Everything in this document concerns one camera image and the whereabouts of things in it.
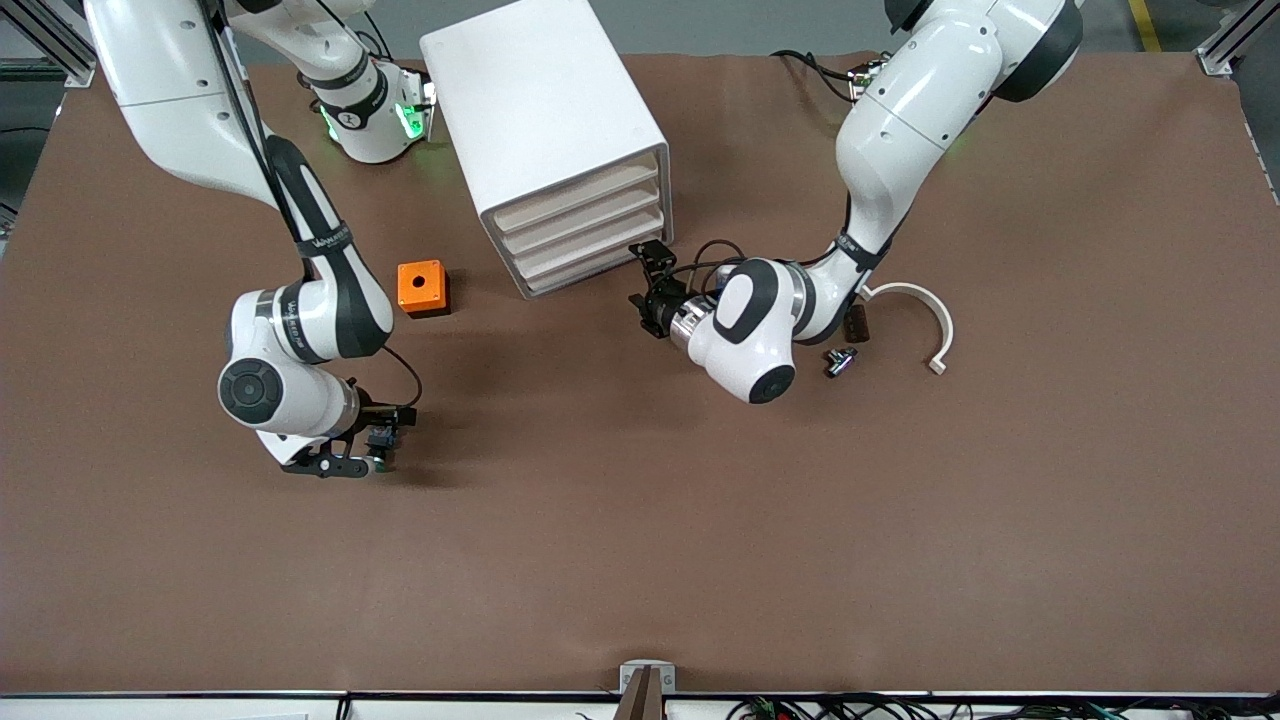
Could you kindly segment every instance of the yellow stripe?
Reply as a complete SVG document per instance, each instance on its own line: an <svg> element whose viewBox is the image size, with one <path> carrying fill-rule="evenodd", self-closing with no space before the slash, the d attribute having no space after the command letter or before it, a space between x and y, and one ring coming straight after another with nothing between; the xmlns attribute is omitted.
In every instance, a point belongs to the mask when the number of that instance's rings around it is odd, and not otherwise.
<svg viewBox="0 0 1280 720"><path fill-rule="evenodd" d="M1142 38L1142 49L1147 53L1162 53L1160 38L1156 37L1156 26L1151 23L1151 12L1147 10L1146 0L1129 0L1129 12L1133 13L1133 22L1138 26L1138 37Z"/></svg>

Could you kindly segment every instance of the brown tabletop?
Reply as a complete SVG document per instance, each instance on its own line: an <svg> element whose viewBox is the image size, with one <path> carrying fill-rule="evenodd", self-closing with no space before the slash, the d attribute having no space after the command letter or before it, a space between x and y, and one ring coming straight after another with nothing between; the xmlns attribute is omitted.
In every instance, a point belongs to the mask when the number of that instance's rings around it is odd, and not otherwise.
<svg viewBox="0 0 1280 720"><path fill-rule="evenodd" d="M845 108L768 58L636 56L677 251L810 256ZM0 263L0 689L1270 691L1280 678L1280 213L1235 86L1082 56L992 105L916 199L838 380L740 404L637 325L627 265L521 300L445 142L347 160L253 68L384 287L424 418L401 470L282 473L216 401L241 293L297 277L274 210L152 167L70 92ZM334 364L375 395L388 356Z"/></svg>

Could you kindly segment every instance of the orange box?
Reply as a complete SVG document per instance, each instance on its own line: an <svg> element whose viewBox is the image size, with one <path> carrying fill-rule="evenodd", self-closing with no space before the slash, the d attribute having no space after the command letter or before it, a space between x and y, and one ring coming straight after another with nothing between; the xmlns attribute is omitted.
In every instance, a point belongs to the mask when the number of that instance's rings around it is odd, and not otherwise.
<svg viewBox="0 0 1280 720"><path fill-rule="evenodd" d="M396 277L396 299L410 318L449 314L449 274L439 260L404 263Z"/></svg>

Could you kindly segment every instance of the metal frame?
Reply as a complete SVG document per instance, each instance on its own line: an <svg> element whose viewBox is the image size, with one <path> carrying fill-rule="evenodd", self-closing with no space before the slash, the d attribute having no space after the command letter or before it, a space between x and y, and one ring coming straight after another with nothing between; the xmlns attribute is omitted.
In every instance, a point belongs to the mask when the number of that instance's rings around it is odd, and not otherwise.
<svg viewBox="0 0 1280 720"><path fill-rule="evenodd" d="M88 87L97 67L97 53L88 37L88 26L69 5L61 0L0 0L0 17L8 18L67 73L67 87Z"/></svg>
<svg viewBox="0 0 1280 720"><path fill-rule="evenodd" d="M1204 74L1229 77L1249 45L1276 19L1280 0L1251 0L1222 19L1222 27L1196 49Z"/></svg>

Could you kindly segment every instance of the metal bolt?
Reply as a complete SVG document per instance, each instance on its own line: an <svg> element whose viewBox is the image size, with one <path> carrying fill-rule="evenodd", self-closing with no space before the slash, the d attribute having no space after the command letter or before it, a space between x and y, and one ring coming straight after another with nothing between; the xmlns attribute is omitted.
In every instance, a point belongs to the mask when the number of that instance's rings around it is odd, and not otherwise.
<svg viewBox="0 0 1280 720"><path fill-rule="evenodd" d="M828 378L840 377L841 373L849 369L854 364L854 357L858 356L858 350L854 347L846 347L844 350L828 350L824 357L827 359L827 369L823 370Z"/></svg>

